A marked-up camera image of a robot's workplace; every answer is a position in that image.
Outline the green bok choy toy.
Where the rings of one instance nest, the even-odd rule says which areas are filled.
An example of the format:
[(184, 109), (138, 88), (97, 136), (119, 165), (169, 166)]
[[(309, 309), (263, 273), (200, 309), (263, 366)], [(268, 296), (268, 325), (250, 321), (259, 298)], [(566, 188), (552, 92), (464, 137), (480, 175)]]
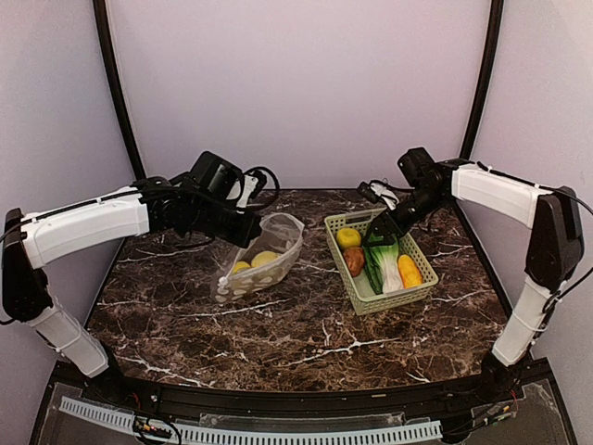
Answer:
[(390, 247), (363, 247), (365, 260), (375, 260), (382, 269), (383, 293), (396, 292), (403, 288), (399, 275), (397, 260), (399, 257), (398, 243)]

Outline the yellow round bun toy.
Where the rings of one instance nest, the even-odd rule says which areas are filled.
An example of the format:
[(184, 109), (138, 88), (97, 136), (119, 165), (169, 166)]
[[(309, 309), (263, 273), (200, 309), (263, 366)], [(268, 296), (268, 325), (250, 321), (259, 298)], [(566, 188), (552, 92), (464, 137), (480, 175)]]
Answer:
[(358, 248), (361, 245), (362, 237), (358, 230), (342, 227), (337, 231), (335, 239), (340, 249), (346, 250), (348, 248)]

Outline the beige plastic basket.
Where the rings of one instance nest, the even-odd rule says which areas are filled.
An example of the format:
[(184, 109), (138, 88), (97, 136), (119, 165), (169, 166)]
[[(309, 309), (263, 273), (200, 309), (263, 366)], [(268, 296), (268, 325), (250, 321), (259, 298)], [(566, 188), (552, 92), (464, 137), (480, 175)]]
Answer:
[(346, 229), (366, 235), (381, 209), (328, 216), (324, 219), (327, 244), (354, 311), (365, 315), (425, 299), (439, 278), (411, 235), (387, 246), (364, 247), (364, 266), (354, 276), (347, 266), (338, 233)]

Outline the yellow lemon toy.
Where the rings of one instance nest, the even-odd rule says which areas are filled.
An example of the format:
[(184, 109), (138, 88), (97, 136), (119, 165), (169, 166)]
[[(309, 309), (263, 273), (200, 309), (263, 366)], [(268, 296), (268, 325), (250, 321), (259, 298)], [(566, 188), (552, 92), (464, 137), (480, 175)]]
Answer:
[(252, 268), (252, 266), (249, 262), (238, 261), (234, 264), (234, 266), (232, 268), (232, 274), (240, 273), (244, 270), (249, 270), (251, 268)]

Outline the pale yellow bread toy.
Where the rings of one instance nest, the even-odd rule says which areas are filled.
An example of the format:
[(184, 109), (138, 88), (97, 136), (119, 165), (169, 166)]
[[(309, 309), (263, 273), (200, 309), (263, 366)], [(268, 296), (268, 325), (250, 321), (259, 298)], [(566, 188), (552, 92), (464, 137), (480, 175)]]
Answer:
[(277, 252), (264, 250), (253, 257), (252, 261), (250, 262), (250, 265), (252, 268), (263, 267), (271, 263), (272, 261), (276, 260), (278, 257), (279, 254)]

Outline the clear zip top bag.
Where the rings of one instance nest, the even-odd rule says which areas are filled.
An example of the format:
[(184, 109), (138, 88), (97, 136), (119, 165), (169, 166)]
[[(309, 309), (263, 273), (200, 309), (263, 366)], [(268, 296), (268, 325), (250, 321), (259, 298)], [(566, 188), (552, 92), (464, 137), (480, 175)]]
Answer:
[[(233, 247), (226, 254), (220, 269), (213, 275), (211, 297), (226, 303), (279, 284), (296, 263), (304, 242), (305, 224), (289, 213), (273, 213), (260, 222), (261, 234), (247, 248)], [(251, 262), (264, 250), (277, 252), (279, 257), (271, 263), (232, 274), (238, 261)]]

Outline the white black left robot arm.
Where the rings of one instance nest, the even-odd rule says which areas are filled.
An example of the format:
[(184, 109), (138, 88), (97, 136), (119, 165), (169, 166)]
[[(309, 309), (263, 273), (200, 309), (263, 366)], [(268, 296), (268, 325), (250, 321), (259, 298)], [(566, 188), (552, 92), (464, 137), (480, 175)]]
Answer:
[(90, 387), (111, 404), (131, 396), (111, 350), (93, 337), (48, 290), (43, 268), (73, 252), (112, 240), (172, 230), (201, 233), (245, 248), (261, 233), (253, 199), (267, 183), (265, 172), (245, 172), (211, 153), (167, 180), (154, 176), (108, 195), (45, 213), (6, 215), (2, 247), (2, 304), (72, 362)]

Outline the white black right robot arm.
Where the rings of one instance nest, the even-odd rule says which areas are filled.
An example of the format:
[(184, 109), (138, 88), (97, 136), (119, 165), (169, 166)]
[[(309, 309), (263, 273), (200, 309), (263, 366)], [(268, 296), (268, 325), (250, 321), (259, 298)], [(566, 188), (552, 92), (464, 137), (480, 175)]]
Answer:
[(585, 253), (579, 212), (583, 205), (570, 187), (535, 184), (467, 159), (435, 161), (422, 147), (408, 150), (397, 164), (411, 190), (372, 220), (363, 246), (386, 246), (400, 239), (452, 199), (504, 214), (531, 232), (522, 293), (473, 381), (478, 400), (494, 401), (514, 386), (522, 359), (571, 290), (566, 283)]

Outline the green cucumber toy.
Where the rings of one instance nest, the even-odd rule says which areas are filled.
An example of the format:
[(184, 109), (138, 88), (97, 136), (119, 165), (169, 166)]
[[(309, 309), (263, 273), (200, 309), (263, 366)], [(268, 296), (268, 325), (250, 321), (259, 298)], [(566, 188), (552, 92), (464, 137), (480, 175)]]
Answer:
[(364, 264), (364, 272), (366, 273), (369, 284), (375, 295), (383, 293), (383, 274), (381, 266), (373, 259), (367, 259)]

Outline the brown potato toy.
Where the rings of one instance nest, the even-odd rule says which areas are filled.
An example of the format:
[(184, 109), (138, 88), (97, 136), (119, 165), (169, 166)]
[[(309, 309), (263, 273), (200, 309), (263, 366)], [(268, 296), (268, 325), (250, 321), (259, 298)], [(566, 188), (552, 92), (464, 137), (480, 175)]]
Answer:
[(365, 265), (364, 250), (361, 247), (346, 248), (343, 258), (352, 277), (358, 277)]

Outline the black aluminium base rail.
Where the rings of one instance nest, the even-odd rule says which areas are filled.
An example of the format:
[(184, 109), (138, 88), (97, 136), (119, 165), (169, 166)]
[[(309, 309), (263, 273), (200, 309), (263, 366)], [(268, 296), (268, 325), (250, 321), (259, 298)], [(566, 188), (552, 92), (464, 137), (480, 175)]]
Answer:
[(549, 375), (545, 359), (528, 362), (505, 391), (494, 393), (478, 375), (408, 387), (337, 392), (262, 392), (197, 388), (122, 377), (127, 398), (122, 405), (168, 419), (196, 419), (202, 414), (312, 418), (403, 412), (408, 418), (468, 417), (470, 410), (510, 401), (511, 391)]

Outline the right black frame post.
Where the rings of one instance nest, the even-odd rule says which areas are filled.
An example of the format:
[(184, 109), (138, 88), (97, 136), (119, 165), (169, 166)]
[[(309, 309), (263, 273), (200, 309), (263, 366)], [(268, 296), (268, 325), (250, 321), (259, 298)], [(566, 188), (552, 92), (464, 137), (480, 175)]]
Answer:
[(483, 55), (473, 95), (472, 107), (461, 143), (460, 157), (462, 159), (471, 158), (485, 110), (487, 94), (496, 61), (504, 3), (504, 0), (492, 0), (490, 2)]

